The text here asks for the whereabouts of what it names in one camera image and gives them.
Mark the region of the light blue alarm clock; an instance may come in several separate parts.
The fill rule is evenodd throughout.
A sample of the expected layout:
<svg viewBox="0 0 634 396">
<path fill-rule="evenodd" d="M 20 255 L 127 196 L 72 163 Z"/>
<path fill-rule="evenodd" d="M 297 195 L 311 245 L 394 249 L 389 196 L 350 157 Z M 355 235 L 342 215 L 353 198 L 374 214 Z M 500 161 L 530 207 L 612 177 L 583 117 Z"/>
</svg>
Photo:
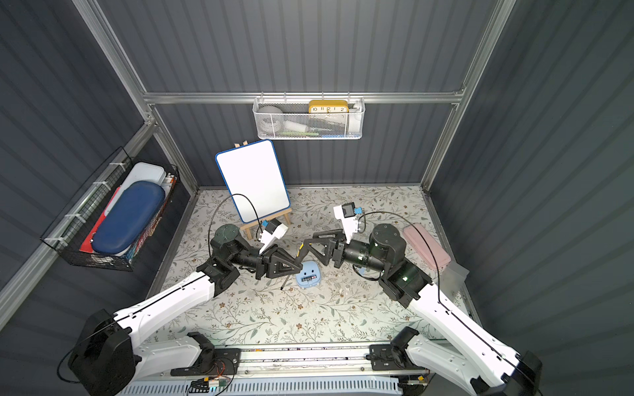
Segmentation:
<svg viewBox="0 0 634 396">
<path fill-rule="evenodd" d="M 296 274 L 296 281 L 297 285 L 302 289 L 320 285 L 321 272 L 318 262 L 302 262 L 302 269 L 298 274 Z"/>
</svg>

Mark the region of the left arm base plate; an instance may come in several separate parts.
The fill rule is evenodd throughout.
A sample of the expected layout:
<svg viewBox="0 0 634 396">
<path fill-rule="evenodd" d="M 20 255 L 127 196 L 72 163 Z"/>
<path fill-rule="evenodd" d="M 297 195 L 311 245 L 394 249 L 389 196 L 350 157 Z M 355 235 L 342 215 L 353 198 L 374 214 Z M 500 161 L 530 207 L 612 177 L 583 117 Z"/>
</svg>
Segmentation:
<svg viewBox="0 0 634 396">
<path fill-rule="evenodd" d="M 172 369 L 170 376 L 233 376 L 240 363 L 239 348 L 206 348 L 190 366 Z"/>
</svg>

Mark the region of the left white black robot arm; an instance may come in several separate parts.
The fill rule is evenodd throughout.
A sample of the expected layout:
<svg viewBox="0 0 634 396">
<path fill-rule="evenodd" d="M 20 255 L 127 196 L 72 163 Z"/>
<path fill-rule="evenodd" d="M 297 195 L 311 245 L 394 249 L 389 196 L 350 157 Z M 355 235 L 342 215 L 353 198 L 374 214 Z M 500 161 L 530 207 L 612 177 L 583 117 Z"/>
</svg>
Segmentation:
<svg viewBox="0 0 634 396">
<path fill-rule="evenodd" d="M 208 247 L 209 258 L 178 284 L 137 305 L 112 314 L 99 310 L 88 317 L 68 354 L 68 367 L 89 394 L 118 394 L 150 369 L 165 371 L 168 361 L 181 365 L 198 361 L 201 348 L 195 344 L 166 346 L 158 359 L 140 347 L 165 323 L 222 294 L 241 270 L 251 270 L 258 280 L 302 270 L 299 257 L 277 244 L 251 246 L 234 224 L 210 234 Z"/>
</svg>

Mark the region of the black yellow screwdriver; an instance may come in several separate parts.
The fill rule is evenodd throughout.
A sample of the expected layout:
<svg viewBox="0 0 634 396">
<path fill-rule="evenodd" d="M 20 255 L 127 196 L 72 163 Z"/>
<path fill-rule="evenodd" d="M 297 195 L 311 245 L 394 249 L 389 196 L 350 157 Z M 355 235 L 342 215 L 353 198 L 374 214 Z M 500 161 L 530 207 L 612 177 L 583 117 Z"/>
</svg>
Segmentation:
<svg viewBox="0 0 634 396">
<path fill-rule="evenodd" d="M 284 280 L 284 282 L 282 283 L 282 286 L 280 287 L 280 290 L 284 290 L 285 286 L 287 285 L 287 283 L 289 282 L 291 276 L 287 276 Z"/>
</svg>

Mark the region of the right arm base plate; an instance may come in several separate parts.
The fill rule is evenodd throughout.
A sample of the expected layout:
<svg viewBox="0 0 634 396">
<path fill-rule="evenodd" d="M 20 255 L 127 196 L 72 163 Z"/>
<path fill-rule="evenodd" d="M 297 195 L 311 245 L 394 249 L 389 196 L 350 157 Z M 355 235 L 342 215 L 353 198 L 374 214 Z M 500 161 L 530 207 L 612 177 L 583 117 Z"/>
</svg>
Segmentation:
<svg viewBox="0 0 634 396">
<path fill-rule="evenodd" d="M 371 362 L 373 371 L 416 371 L 430 373 L 427 367 L 417 365 L 407 355 L 408 346 L 373 344 L 365 359 Z"/>
</svg>

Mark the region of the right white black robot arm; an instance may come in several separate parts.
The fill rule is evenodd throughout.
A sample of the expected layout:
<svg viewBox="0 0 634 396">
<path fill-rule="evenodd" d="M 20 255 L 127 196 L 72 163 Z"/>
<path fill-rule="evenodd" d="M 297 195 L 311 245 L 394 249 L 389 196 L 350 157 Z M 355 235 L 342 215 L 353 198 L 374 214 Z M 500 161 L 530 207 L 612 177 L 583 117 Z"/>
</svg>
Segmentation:
<svg viewBox="0 0 634 396">
<path fill-rule="evenodd" d="M 396 227 L 379 224 L 365 243 L 348 239 L 340 229 L 316 233 L 303 241 L 297 260 L 312 253 L 324 265 L 347 262 L 380 272 L 384 293 L 417 313 L 451 345 L 443 347 L 404 328 L 391 342 L 392 356 L 402 366 L 427 368 L 470 395 L 539 395 L 541 360 L 531 351 L 518 353 L 485 331 L 405 251 L 406 241 Z"/>
</svg>

